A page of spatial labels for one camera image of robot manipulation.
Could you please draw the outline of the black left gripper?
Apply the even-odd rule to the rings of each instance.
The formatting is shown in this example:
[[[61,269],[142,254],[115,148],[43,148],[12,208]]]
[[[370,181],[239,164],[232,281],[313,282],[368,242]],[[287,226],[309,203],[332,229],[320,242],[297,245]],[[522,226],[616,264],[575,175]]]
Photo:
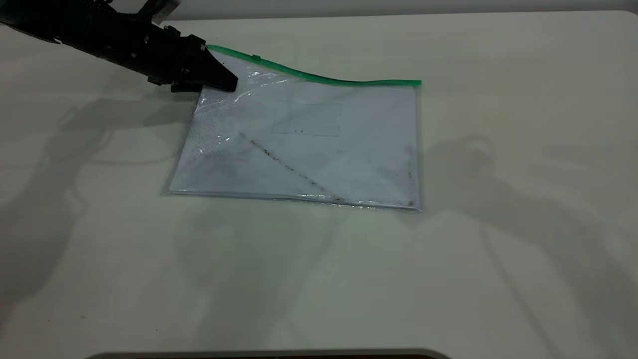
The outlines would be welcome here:
[[[214,57],[204,39],[152,23],[145,32],[145,76],[151,84],[171,85],[174,93],[200,92],[204,85],[236,91],[238,77]]]

